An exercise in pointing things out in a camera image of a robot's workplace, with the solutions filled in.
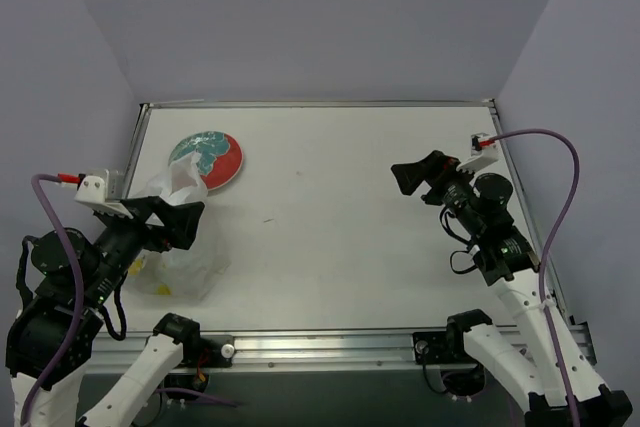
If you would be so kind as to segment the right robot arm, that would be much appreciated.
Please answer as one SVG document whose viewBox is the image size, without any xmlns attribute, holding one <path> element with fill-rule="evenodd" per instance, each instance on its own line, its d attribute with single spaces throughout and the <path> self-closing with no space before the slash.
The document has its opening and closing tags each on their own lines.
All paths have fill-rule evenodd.
<svg viewBox="0 0 640 427">
<path fill-rule="evenodd" d="M 480 309 L 448 318 L 445 350 L 489 371 L 528 426 L 624 425 L 633 411 L 628 396 L 610 389 L 596 372 L 539 281 L 540 262 L 508 212 L 511 182 L 496 173 L 464 172 L 459 163 L 434 150 L 391 171 L 406 196 L 427 184 L 424 203 L 443 207 L 465 229 L 475 267 L 515 322 L 527 351 L 505 340 Z"/>
</svg>

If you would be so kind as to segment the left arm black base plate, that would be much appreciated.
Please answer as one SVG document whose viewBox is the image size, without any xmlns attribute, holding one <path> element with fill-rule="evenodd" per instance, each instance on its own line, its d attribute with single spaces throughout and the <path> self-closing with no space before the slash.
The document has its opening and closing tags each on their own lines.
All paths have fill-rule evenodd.
<svg viewBox="0 0 640 427">
<path fill-rule="evenodd" d="M 186 368 L 230 368 L 234 354 L 234 339 L 231 336 L 199 337 L 186 342 L 180 365 Z"/>
</svg>

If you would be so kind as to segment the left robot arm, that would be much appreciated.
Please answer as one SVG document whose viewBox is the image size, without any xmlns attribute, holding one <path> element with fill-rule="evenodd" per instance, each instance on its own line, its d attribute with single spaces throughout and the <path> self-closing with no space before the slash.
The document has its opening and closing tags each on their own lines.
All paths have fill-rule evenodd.
<svg viewBox="0 0 640 427">
<path fill-rule="evenodd" d="M 122 284 L 141 251 L 189 249 L 205 205 L 171 206 L 151 196 L 121 200 L 113 213 L 96 207 L 94 214 L 105 228 L 90 242 L 79 230 L 63 227 L 47 199 L 41 203 L 54 229 L 21 242 L 16 288 L 22 309 L 6 343 L 14 423 L 127 426 L 173 367 L 200 358 L 200 326 L 177 314 L 165 315 L 116 386 L 78 416 L 93 341 L 101 329 L 113 328 L 104 304 L 109 298 L 121 303 Z"/>
</svg>

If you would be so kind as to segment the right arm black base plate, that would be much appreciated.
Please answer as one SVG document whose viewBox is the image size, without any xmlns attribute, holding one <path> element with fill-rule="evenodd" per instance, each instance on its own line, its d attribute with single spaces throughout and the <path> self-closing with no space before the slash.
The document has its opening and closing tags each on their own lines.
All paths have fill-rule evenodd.
<svg viewBox="0 0 640 427">
<path fill-rule="evenodd" d="M 417 365 L 463 364 L 470 362 L 463 351 L 455 350 L 444 330 L 412 333 L 414 361 Z"/>
</svg>

